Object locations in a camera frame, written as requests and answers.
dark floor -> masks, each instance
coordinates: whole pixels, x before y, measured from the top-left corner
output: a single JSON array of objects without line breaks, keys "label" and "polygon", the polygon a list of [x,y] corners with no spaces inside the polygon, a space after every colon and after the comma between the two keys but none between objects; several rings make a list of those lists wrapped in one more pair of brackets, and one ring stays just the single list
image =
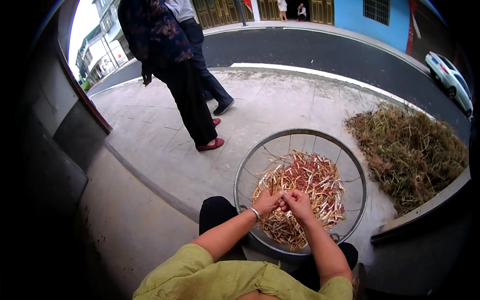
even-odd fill
[{"label": "dark floor", "polygon": [[[270,63],[330,72],[356,79],[397,95],[448,122],[468,141],[470,122],[432,79],[377,48],[348,38],[303,30],[268,28],[205,37],[208,67],[235,62]],[[141,76],[136,62],[97,84],[89,95]]]}]

blue wall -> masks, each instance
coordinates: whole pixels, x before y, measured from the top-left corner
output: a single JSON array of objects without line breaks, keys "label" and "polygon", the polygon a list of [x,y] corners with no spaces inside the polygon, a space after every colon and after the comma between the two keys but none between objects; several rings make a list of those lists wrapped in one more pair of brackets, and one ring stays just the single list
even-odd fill
[{"label": "blue wall", "polygon": [[363,0],[334,0],[335,26],[361,33],[405,52],[410,7],[408,0],[390,0],[390,26],[363,16]]}]

dark trousers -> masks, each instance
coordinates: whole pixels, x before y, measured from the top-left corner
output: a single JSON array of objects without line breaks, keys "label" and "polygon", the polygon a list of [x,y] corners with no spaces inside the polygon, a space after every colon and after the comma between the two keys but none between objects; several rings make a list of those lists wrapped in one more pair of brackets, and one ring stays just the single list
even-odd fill
[{"label": "dark trousers", "polygon": [[192,60],[184,60],[166,68],[155,69],[153,75],[163,81],[172,93],[183,125],[195,145],[203,146],[215,139],[217,137],[215,125],[203,99],[198,74]]},{"label": "dark trousers", "polygon": [[202,45],[204,43],[204,32],[202,28],[194,19],[180,22],[180,27],[194,48],[192,62],[199,73],[200,84],[205,99],[215,98],[218,101],[219,107],[228,106],[233,101],[233,98],[222,87],[215,76],[208,71],[205,63],[202,52]]},{"label": "dark trousers", "polygon": [[[199,234],[203,234],[207,230],[230,220],[236,215],[237,210],[224,197],[215,196],[206,199],[200,209]],[[241,240],[237,242],[221,260],[247,260],[243,253],[241,242]],[[357,249],[355,249],[352,244],[346,242],[341,243],[339,248],[347,258],[350,269],[353,270],[358,260]],[[290,275],[314,291],[320,289],[320,276],[318,275],[313,256],[310,256],[297,270],[290,273]]]}]

sky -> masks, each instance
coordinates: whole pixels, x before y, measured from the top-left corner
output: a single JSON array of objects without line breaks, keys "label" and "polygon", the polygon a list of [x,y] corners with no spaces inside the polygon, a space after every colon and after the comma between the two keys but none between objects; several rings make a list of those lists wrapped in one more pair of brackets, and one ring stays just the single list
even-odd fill
[{"label": "sky", "polygon": [[75,66],[78,48],[87,34],[100,22],[98,12],[92,0],[80,0],[75,17],[73,18],[72,33],[70,35],[70,49],[68,50],[68,65],[78,80],[79,70]]}]

metal basket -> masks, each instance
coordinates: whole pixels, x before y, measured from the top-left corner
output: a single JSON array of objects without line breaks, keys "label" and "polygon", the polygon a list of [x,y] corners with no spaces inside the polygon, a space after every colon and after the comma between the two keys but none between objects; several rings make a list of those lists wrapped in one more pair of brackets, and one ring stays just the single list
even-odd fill
[{"label": "metal basket", "polygon": [[[254,145],[243,158],[235,176],[233,199],[237,212],[240,213],[240,205],[246,207],[252,205],[252,191],[261,179],[256,173],[276,166],[268,157],[286,156],[291,153],[291,149],[326,156],[337,165],[345,187],[346,194],[342,198],[342,204],[345,209],[343,216],[347,219],[333,226],[328,232],[339,236],[337,243],[345,241],[357,228],[365,212],[367,181],[355,154],[340,140],[321,131],[307,128],[285,129],[265,137]],[[292,252],[287,245],[272,240],[257,226],[250,234],[261,244],[278,253],[295,256],[311,253],[308,245]]]}]

